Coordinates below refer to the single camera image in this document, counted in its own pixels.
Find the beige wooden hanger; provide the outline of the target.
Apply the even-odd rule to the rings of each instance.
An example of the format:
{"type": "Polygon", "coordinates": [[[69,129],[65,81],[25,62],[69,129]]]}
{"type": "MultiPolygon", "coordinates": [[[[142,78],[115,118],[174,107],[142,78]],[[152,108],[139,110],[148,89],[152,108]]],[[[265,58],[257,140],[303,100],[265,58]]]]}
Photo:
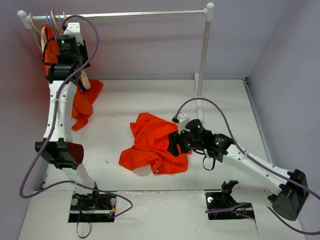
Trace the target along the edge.
{"type": "Polygon", "coordinates": [[[61,35],[62,30],[61,30],[61,27],[57,24],[57,21],[56,21],[55,16],[56,16],[56,15],[55,15],[55,11],[54,11],[54,10],[51,10],[51,11],[50,11],[50,19],[51,19],[51,21],[52,21],[52,23],[53,23],[53,26],[54,26],[54,28],[55,28],[55,30],[56,30],[57,35],[59,36],[59,35],[61,35]]]}
{"type": "MultiPolygon", "coordinates": [[[[66,23],[65,23],[65,30],[66,30],[66,28],[67,28],[68,23],[77,23],[77,22],[69,22],[69,21],[66,21],[66,23]]],[[[83,91],[83,92],[86,92],[88,89],[91,88],[91,84],[90,84],[89,78],[88,78],[88,76],[87,76],[87,72],[86,72],[86,70],[85,70],[84,68],[83,68],[83,69],[81,70],[81,72],[80,72],[80,81],[81,81],[81,83],[80,83],[79,85],[81,85],[81,88],[82,88],[82,91],[83,91]]]]}

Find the orange t shirt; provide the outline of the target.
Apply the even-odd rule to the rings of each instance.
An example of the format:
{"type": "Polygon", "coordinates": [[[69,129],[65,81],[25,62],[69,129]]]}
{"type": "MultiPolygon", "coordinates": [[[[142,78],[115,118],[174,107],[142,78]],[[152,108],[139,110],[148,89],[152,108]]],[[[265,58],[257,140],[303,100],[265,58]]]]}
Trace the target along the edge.
{"type": "Polygon", "coordinates": [[[123,150],[118,164],[133,171],[149,165],[155,175],[171,175],[187,171],[188,151],[177,157],[168,152],[168,135],[178,130],[178,126],[148,112],[138,115],[130,123],[134,137],[133,146],[123,150]]]}

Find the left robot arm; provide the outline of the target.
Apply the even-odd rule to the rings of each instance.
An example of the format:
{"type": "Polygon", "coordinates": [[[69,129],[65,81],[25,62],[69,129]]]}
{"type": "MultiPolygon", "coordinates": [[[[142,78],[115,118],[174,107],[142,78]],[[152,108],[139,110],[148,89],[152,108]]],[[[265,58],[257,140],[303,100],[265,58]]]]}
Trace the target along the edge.
{"type": "Polygon", "coordinates": [[[94,210],[100,197],[93,189],[96,182],[87,173],[84,164],[84,148],[72,138],[72,109],[80,81],[80,67],[88,60],[81,53],[74,35],[59,35],[53,39],[58,45],[57,62],[45,61],[48,66],[50,104],[48,123],[43,141],[35,143],[36,152],[56,169],[61,170],[74,185],[74,198],[83,209],[94,210]]]}

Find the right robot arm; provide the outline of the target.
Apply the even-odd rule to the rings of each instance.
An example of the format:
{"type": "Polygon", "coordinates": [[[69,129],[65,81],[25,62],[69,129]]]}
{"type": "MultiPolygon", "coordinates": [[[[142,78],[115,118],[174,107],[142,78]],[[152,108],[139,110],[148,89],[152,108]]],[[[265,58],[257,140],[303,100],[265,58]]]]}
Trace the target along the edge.
{"type": "Polygon", "coordinates": [[[174,157],[193,150],[214,162],[232,166],[247,174],[261,186],[249,186],[238,180],[223,182],[208,204],[210,214],[218,209],[232,209],[239,204],[257,204],[274,210],[289,221],[295,221],[309,197],[306,175],[272,165],[240,150],[235,141],[222,133],[206,130],[199,119],[190,120],[185,114],[172,121],[178,129],[168,135],[168,152],[174,157]]]}

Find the beige hanger under shirt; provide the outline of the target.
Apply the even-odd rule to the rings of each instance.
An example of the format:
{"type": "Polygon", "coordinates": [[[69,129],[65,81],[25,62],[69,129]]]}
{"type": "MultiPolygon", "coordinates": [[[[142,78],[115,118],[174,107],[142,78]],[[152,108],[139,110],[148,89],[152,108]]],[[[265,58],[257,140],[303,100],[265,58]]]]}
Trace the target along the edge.
{"type": "Polygon", "coordinates": [[[33,14],[30,12],[28,14],[28,16],[29,16],[29,21],[31,23],[31,26],[40,35],[40,47],[41,47],[41,51],[44,52],[45,45],[47,43],[47,35],[46,35],[46,29],[47,28],[45,26],[43,26],[41,29],[39,29],[34,23],[33,14]]]}

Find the hanging orange shirt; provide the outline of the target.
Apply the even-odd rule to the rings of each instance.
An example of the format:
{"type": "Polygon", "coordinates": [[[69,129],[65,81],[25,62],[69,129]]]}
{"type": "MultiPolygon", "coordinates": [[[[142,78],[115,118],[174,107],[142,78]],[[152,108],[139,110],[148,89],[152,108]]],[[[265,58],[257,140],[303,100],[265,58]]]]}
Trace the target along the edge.
{"type": "MultiPolygon", "coordinates": [[[[45,62],[57,63],[57,55],[59,54],[59,47],[56,41],[51,41],[46,50],[45,62]]],[[[73,131],[78,131],[84,128],[89,123],[90,116],[94,113],[93,104],[99,96],[104,84],[96,79],[88,79],[90,88],[86,92],[82,91],[78,86],[73,100],[71,117],[76,120],[71,127],[73,131]]]]}

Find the white metal clothes rack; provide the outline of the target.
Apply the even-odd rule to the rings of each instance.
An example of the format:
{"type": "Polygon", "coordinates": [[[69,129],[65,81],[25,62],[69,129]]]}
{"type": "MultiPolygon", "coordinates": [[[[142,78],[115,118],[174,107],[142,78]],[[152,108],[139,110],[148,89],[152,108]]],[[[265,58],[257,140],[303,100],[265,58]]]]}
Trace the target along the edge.
{"type": "MultiPolygon", "coordinates": [[[[203,97],[203,81],[205,74],[205,65],[208,52],[209,38],[210,38],[210,27],[213,18],[214,3],[207,3],[206,7],[202,10],[164,10],[164,11],[134,11],[134,12],[113,12],[113,13],[92,13],[92,14],[80,14],[87,19],[111,19],[111,18],[134,18],[134,17],[157,17],[157,16],[175,16],[175,15],[204,15],[205,17],[205,28],[203,35],[202,53],[199,72],[194,74],[195,84],[195,96],[203,97]]],[[[24,27],[31,30],[35,27],[34,22],[46,21],[46,16],[29,16],[24,10],[17,12],[18,18],[20,18],[24,27]]],[[[204,121],[204,107],[202,100],[196,100],[196,112],[197,117],[200,121],[204,121]]]]}

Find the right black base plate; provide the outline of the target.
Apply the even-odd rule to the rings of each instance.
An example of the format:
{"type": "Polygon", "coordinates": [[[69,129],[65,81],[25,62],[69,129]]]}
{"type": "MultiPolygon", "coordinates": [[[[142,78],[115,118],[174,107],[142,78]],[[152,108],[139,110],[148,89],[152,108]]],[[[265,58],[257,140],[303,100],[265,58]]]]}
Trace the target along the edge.
{"type": "Polygon", "coordinates": [[[207,217],[210,221],[218,220],[255,220],[251,203],[238,203],[230,195],[218,191],[205,192],[207,217]]]}

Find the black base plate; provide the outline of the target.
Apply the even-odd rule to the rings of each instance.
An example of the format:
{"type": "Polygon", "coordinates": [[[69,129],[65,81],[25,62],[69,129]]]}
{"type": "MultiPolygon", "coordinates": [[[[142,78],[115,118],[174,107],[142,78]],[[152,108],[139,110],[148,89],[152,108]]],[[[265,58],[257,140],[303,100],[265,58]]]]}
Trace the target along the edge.
{"type": "Polygon", "coordinates": [[[69,223],[113,223],[117,197],[106,193],[74,193],[69,209],[69,223]]]}
{"type": "Polygon", "coordinates": [[[255,220],[251,203],[238,203],[230,195],[218,191],[205,192],[207,217],[210,221],[218,220],[255,220]]]}

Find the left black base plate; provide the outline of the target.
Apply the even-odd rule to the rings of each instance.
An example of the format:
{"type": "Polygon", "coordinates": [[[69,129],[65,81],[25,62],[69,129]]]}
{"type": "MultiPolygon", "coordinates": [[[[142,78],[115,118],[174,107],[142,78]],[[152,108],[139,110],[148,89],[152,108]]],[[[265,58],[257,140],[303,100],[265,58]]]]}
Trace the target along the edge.
{"type": "Polygon", "coordinates": [[[106,193],[74,193],[69,209],[69,223],[113,223],[117,197],[106,193]]]}

